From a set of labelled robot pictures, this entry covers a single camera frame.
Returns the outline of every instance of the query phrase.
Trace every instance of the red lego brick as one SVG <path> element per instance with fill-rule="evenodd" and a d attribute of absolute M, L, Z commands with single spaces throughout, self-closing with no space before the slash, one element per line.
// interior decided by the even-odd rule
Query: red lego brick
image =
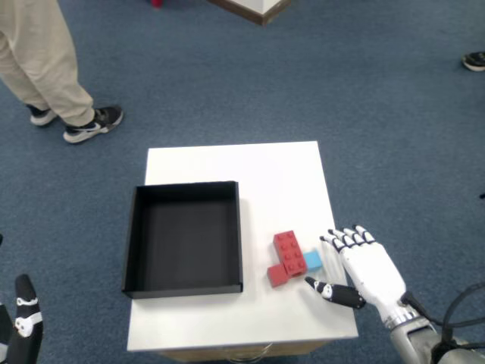
<path fill-rule="evenodd" d="M 268 268 L 267 274 L 273 288 L 285 284 L 289 280 L 286 269 L 282 264 L 273 265 Z"/>
<path fill-rule="evenodd" d="M 293 231 L 274 235 L 273 244 L 280 257 L 281 264 L 290 277 L 298 277 L 306 273 L 306 262 Z"/>

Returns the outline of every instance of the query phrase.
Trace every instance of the white tabletop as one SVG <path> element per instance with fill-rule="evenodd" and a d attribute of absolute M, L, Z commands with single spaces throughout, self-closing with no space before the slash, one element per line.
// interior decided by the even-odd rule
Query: white tabletop
<path fill-rule="evenodd" d="M 273 235 L 294 230 L 317 249 L 317 279 L 345 284 L 336 253 L 319 236 L 333 228 L 318 144 L 272 143 L 150 149 L 145 184 L 239 182 L 244 291 L 134 300 L 128 350 L 170 350 L 356 337 L 351 309 L 321 299 L 293 278 L 276 289 Z"/>

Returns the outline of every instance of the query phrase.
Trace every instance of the black box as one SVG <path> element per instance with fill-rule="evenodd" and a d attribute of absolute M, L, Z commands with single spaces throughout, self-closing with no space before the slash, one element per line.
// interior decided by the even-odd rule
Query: black box
<path fill-rule="evenodd" d="M 127 296 L 242 291 L 237 182 L 135 189 L 123 279 Z"/>

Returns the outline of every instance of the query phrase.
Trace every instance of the black sneaker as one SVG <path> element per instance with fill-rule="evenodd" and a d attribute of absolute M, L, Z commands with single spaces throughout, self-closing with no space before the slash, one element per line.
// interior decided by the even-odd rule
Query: black sneaker
<path fill-rule="evenodd" d="M 68 143 L 80 143 L 92 138 L 99 133 L 108 133 L 113 130 L 123 119 L 123 110 L 119 106 L 97 108 L 94 119 L 83 127 L 66 126 L 64 140 Z"/>
<path fill-rule="evenodd" d="M 485 52 L 468 53 L 463 56 L 462 62 L 470 71 L 485 71 Z"/>
<path fill-rule="evenodd" d="M 31 114 L 30 122 L 37 127 L 44 127 L 57 117 L 57 114 L 50 108 L 47 110 L 39 110 L 32 105 L 27 105 L 27 107 L 29 108 Z"/>

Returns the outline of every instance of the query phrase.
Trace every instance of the person's leg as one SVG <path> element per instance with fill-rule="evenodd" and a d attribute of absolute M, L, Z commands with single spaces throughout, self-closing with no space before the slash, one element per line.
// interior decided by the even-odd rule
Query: person's leg
<path fill-rule="evenodd" d="M 35 106 L 39 110 L 49 108 L 47 101 L 18 66 L 3 33 L 0 33 L 0 78 L 24 104 Z"/>
<path fill-rule="evenodd" d="M 34 125 L 39 127 L 47 125 L 57 117 L 29 77 L 18 66 L 7 37 L 2 32 L 0 32 L 0 79 L 19 100 L 28 105 L 32 113 L 30 121 Z"/>
<path fill-rule="evenodd" d="M 13 20 L 5 35 L 18 67 L 67 124 L 90 123 L 92 98 L 77 82 L 76 53 L 57 0 L 2 2 L 11 4 Z"/>

